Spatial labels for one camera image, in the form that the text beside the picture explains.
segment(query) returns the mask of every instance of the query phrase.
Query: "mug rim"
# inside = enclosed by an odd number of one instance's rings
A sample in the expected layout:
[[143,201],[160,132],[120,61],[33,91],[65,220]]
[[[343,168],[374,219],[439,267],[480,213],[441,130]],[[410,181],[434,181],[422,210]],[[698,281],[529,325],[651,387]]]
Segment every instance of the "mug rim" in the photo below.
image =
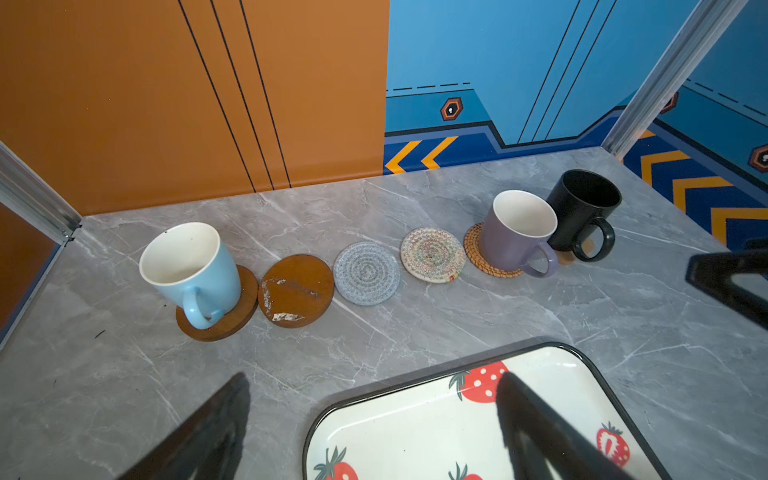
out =
[[[549,233],[546,233],[546,234],[544,234],[544,235],[528,235],[527,233],[522,233],[521,231],[519,231],[519,230],[516,230],[516,229],[514,229],[514,228],[510,227],[509,225],[507,225],[506,223],[504,223],[504,221],[503,221],[503,220],[500,218],[500,216],[499,216],[499,215],[496,213],[496,200],[498,200],[498,198],[499,198],[501,195],[503,195],[503,194],[506,194],[506,193],[509,193],[509,192],[516,192],[516,193],[517,193],[517,192],[519,192],[519,193],[521,193],[521,194],[526,194],[526,195],[528,195],[528,196],[530,196],[530,197],[533,197],[533,198],[535,198],[535,199],[537,199],[537,200],[541,201],[541,202],[542,202],[542,203],[543,203],[543,204],[544,204],[544,205],[547,207],[547,209],[548,209],[548,212],[551,214],[552,218],[554,219],[554,227],[552,227],[552,230],[551,230]],[[558,229],[558,215],[557,215],[557,214],[554,212],[554,208],[552,208],[552,205],[550,205],[550,204],[549,204],[549,202],[547,202],[547,201],[546,201],[546,200],[544,200],[543,198],[539,197],[537,194],[532,194],[531,192],[528,192],[528,191],[525,191],[525,190],[514,190],[514,189],[512,189],[512,190],[504,190],[504,191],[502,191],[502,192],[499,192],[498,194],[496,194],[496,196],[495,196],[495,197],[493,197],[493,203],[492,203],[492,205],[491,205],[491,209],[493,210],[493,214],[494,214],[494,216],[496,217],[496,220],[498,220],[498,222],[499,222],[501,225],[503,225],[503,226],[504,226],[504,228],[506,228],[507,230],[509,230],[509,231],[511,231],[511,232],[515,232],[517,235],[522,235],[523,237],[527,237],[527,238],[539,238],[539,239],[540,239],[540,238],[547,238],[547,237],[551,236],[551,235],[554,233],[554,231],[555,231],[555,230],[557,230],[557,229]]]
[[[573,193],[573,191],[570,188],[568,188],[568,185],[565,184],[565,175],[567,175],[567,174],[569,174],[571,172],[581,172],[581,173],[585,173],[585,174],[590,174],[590,175],[594,175],[595,177],[598,177],[598,178],[600,178],[602,180],[605,180],[606,182],[608,182],[609,185],[611,185],[613,187],[614,191],[616,192],[616,195],[618,195],[618,197],[619,197],[618,202],[616,202],[613,205],[601,206],[601,205],[591,204],[591,203],[587,202],[586,200],[584,200],[583,198],[579,197],[577,194]],[[617,187],[616,184],[614,184],[612,181],[608,180],[606,177],[603,177],[602,175],[600,175],[598,173],[595,173],[595,172],[593,172],[591,170],[585,170],[583,168],[571,168],[570,170],[566,170],[565,172],[563,172],[563,174],[560,176],[560,180],[559,181],[563,184],[563,188],[565,189],[565,191],[570,193],[573,198],[575,198],[576,200],[582,202],[584,205],[589,205],[590,207],[593,207],[593,208],[598,208],[598,209],[616,208],[619,205],[621,205],[621,201],[624,199],[621,196],[621,190],[619,190],[619,187]]]
[[[192,274],[192,275],[188,276],[187,278],[183,278],[183,279],[181,279],[181,280],[177,280],[177,281],[175,281],[175,282],[170,282],[170,283],[160,283],[160,282],[155,282],[155,281],[153,281],[153,280],[149,280],[149,279],[147,278],[147,276],[144,274],[144,255],[146,255],[146,254],[147,254],[147,252],[149,251],[149,249],[152,247],[152,244],[153,244],[153,243],[155,243],[155,242],[157,242],[157,241],[159,241],[159,239],[160,239],[160,238],[161,238],[161,237],[162,237],[162,236],[163,236],[165,233],[168,233],[168,232],[170,232],[170,231],[172,231],[172,230],[176,230],[177,228],[181,228],[181,227],[189,227],[189,226],[191,226],[191,225],[201,225],[201,226],[203,226],[203,227],[206,227],[206,228],[209,228],[209,229],[213,230],[213,231],[214,231],[214,233],[216,234],[216,251],[214,252],[213,256],[210,258],[210,260],[208,260],[208,262],[207,262],[207,263],[206,263],[206,264],[203,266],[203,268],[199,269],[199,270],[198,270],[197,272],[195,272],[194,274]],[[188,280],[192,280],[194,277],[196,277],[196,276],[200,275],[200,274],[201,274],[203,271],[205,271],[205,269],[206,269],[206,268],[208,268],[208,267],[209,267],[209,265],[211,265],[211,264],[212,264],[212,262],[213,262],[213,261],[216,259],[216,256],[219,254],[219,250],[220,250],[220,249],[221,249],[221,236],[219,235],[219,231],[218,231],[218,230],[216,230],[216,229],[215,229],[215,228],[214,228],[212,225],[209,225],[208,223],[204,223],[204,222],[186,222],[186,223],[180,223],[180,224],[178,224],[178,225],[176,225],[176,226],[174,226],[174,227],[171,227],[171,228],[169,228],[169,229],[167,229],[167,230],[163,230],[163,233],[161,233],[160,235],[157,235],[157,236],[156,236],[154,239],[152,239],[152,241],[151,241],[151,242],[150,242],[150,243],[149,243],[149,244],[148,244],[148,245],[147,245],[147,246],[144,248],[144,251],[143,251],[143,252],[141,252],[141,258],[139,258],[139,273],[141,274],[141,278],[143,278],[143,279],[144,279],[144,281],[145,281],[145,282],[147,282],[147,283],[149,283],[150,285],[155,285],[155,286],[175,286],[175,285],[180,285],[180,284],[182,284],[182,283],[184,283],[184,282],[187,282]]]

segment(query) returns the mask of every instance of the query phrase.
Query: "yellow chevron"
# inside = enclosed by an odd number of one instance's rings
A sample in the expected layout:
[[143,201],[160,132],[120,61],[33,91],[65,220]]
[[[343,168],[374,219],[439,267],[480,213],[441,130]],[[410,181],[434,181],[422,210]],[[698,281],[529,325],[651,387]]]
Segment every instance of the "yellow chevron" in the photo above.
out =
[[651,167],[653,167],[655,164],[662,164],[668,161],[685,160],[686,158],[690,157],[679,150],[665,151],[661,154],[644,155],[643,157],[640,157],[643,180],[645,180],[646,184],[653,186],[654,182],[650,172]]
[[397,152],[397,155],[392,157],[392,160],[388,161],[385,167],[389,168],[389,171],[397,174],[404,174],[406,171],[400,167],[400,161],[402,161],[403,158],[407,157],[411,151],[416,148],[416,145],[422,143],[421,140],[414,140],[408,142],[405,147],[403,147],[399,152]]
[[435,157],[440,155],[442,151],[445,150],[450,144],[452,144],[453,141],[457,138],[458,137],[448,137],[442,142],[440,142],[440,144],[437,147],[435,147],[431,152],[427,154],[426,157],[422,159],[422,163],[426,165],[429,170],[435,170],[437,168],[440,168],[440,166],[437,165],[437,163],[435,163]]
[[722,177],[702,177],[702,178],[678,178],[672,180],[672,198],[674,206],[685,210],[685,191],[689,188],[711,188],[711,187],[732,187],[727,180]]
[[712,236],[726,246],[727,220],[768,220],[768,208],[713,208]]

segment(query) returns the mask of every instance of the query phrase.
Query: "white tray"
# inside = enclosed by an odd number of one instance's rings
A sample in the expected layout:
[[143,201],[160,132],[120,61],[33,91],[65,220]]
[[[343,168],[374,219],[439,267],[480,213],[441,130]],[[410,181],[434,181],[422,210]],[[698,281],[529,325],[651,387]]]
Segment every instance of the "white tray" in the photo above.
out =
[[307,434],[304,479],[514,478],[495,405],[504,370],[627,474],[669,478],[594,364],[545,343],[336,403]]

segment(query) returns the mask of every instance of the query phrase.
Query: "light blue mug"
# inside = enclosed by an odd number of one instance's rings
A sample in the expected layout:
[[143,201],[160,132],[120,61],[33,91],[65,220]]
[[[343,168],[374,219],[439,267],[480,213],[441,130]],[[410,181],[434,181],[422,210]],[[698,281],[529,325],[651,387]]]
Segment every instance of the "light blue mug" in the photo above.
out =
[[240,300],[235,262],[207,223],[182,223],[158,235],[141,254],[139,272],[199,330],[209,329]]

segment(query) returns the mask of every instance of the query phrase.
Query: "coaster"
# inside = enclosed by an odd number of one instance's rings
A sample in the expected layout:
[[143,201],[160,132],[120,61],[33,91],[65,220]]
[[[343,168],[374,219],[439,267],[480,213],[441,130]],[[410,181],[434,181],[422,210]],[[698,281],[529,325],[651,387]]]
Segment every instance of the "coaster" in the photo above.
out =
[[333,273],[312,255],[291,255],[272,265],[261,279],[259,306],[277,326],[309,325],[333,300]]
[[341,296],[361,306],[373,306],[394,295],[400,283],[395,257],[375,242],[358,242],[339,253],[333,281]]
[[402,240],[400,260],[420,280],[447,283],[456,280],[467,257],[456,237],[436,228],[417,228]]
[[243,328],[253,312],[256,311],[256,300],[259,296],[259,280],[253,275],[253,272],[242,265],[237,266],[237,273],[240,275],[240,288],[243,292],[240,294],[240,300],[230,312],[221,317],[221,320],[212,325],[209,329],[198,330],[193,327],[184,309],[176,307],[176,324],[187,336],[201,342],[215,342],[225,339]]
[[464,235],[464,250],[469,257],[469,261],[472,265],[478,267],[483,273],[487,273],[491,276],[497,276],[498,278],[515,278],[523,274],[522,270],[500,270],[490,263],[485,261],[485,258],[480,254],[480,232],[482,232],[482,223],[478,223],[469,229],[466,235]]
[[[594,241],[591,238],[587,238],[584,240],[584,242],[581,244],[581,249],[589,255],[592,253],[592,250],[594,250]],[[563,266],[573,265],[578,258],[574,255],[573,252],[570,250],[567,252],[561,252],[559,250],[554,251],[558,255],[558,261]]]

